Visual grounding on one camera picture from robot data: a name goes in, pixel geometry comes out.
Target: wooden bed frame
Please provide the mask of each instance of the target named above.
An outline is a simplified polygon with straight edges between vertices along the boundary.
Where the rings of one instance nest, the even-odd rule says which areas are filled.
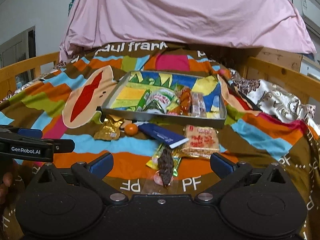
[[[308,103],[310,97],[320,102],[320,82],[299,73],[302,61],[302,56],[299,54],[268,48],[230,49],[204,46],[201,49],[213,58],[231,59],[235,69],[244,78],[265,79],[278,84],[298,96],[302,103]],[[59,53],[54,52],[1,68],[0,98],[6,97],[10,91],[14,92],[17,89],[16,75],[31,70],[33,77],[37,78],[41,75],[41,65],[51,62],[55,65],[58,58]]]

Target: colorful blanket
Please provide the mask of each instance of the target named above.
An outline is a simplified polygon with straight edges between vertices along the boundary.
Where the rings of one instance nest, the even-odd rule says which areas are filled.
[[[209,60],[201,51],[188,45],[164,41],[112,43],[69,63],[35,81],[26,89],[0,104],[0,124],[40,129],[43,138],[68,138],[76,147],[72,153],[56,154],[59,168],[77,161],[90,162],[109,151],[114,168],[104,181],[127,194],[142,192],[150,178],[146,163],[159,146],[142,133],[117,141],[94,140],[101,128],[101,108],[107,96],[127,71],[157,70],[215,76],[227,109],[223,129],[219,129],[221,154],[233,162],[247,161],[254,167],[266,167],[278,161],[291,177],[309,210],[302,227],[305,239],[319,239],[319,155],[317,133],[297,120],[282,123],[261,112],[246,97],[241,97],[231,82],[231,73]],[[168,77],[160,78],[161,85]],[[161,124],[183,134],[183,127]],[[32,173],[42,163],[24,161],[4,209],[4,232],[9,239],[18,239],[22,232],[14,218],[16,200]],[[181,160],[175,193],[195,196],[219,178],[207,160]]]

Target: dark brown object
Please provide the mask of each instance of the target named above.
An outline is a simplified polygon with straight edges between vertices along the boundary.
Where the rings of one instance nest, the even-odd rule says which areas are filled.
[[[159,175],[162,179],[164,188],[168,187],[173,173],[173,158],[168,149],[164,149],[158,159]]]

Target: screw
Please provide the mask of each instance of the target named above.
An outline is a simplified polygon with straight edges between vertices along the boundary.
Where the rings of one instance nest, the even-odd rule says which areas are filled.
[[[113,193],[113,194],[110,195],[110,199],[112,201],[116,201],[116,202],[123,201],[125,199],[125,194]]]
[[[163,204],[165,203],[165,200],[164,200],[164,199],[159,199],[159,200],[158,200],[158,203],[159,203],[160,205],[163,205]]]
[[[198,195],[198,198],[199,198],[200,200],[202,200],[202,201],[210,201],[210,200],[213,199],[213,196],[212,196],[212,194],[210,194],[210,193],[204,192],[204,193],[200,193],[200,194]]]

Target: air conditioner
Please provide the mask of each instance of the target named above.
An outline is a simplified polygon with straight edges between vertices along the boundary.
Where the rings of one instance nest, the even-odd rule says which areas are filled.
[[[320,9],[309,0],[292,0],[308,30],[320,38]]]

